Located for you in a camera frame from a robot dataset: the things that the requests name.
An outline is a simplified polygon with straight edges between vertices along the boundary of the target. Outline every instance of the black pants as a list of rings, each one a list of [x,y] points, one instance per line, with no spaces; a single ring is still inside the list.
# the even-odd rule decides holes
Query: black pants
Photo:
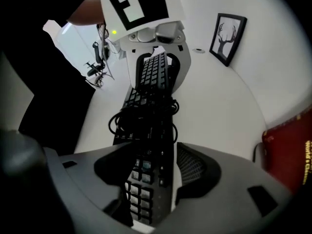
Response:
[[[59,155],[72,154],[95,89],[54,46],[48,33],[36,34],[33,39],[39,41],[32,40],[20,56],[15,56],[14,44],[7,42],[5,48],[17,74],[34,93],[19,131]]]

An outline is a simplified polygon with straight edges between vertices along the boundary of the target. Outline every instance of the red object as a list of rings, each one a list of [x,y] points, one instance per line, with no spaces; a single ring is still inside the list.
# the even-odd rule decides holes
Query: red object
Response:
[[[265,131],[266,171],[295,194],[312,173],[312,106]]]

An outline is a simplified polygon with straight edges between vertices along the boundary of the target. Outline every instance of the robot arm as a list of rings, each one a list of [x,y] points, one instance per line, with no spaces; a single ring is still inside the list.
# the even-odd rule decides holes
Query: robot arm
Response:
[[[180,21],[158,25],[156,28],[145,28],[120,39],[122,50],[127,53],[127,63],[131,85],[138,86],[138,73],[142,60],[150,57],[154,48],[162,46],[167,56],[173,59],[169,68],[173,81],[173,92],[183,83],[191,66],[191,56]]]

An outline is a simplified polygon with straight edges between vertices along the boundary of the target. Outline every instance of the picture frame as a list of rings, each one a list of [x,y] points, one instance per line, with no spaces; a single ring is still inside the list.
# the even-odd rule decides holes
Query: picture frame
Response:
[[[218,14],[214,37],[209,52],[228,67],[243,36],[247,18]]]

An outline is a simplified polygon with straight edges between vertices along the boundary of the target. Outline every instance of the keyboard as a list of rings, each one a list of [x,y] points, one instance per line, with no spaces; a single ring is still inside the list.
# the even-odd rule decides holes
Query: keyboard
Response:
[[[168,94],[171,95],[168,60],[166,52],[149,58],[140,68],[139,85],[136,88],[141,94]]]
[[[123,107],[153,104],[155,94],[166,94],[169,88],[167,67],[166,53],[147,60],[142,69],[140,91],[130,87]],[[155,136],[159,141],[153,144],[143,141],[153,140]],[[114,145],[129,141],[138,143],[136,163],[124,184],[130,213],[133,220],[156,227],[171,212],[174,165],[172,116],[164,117],[157,127],[145,132],[125,135],[117,130]]]

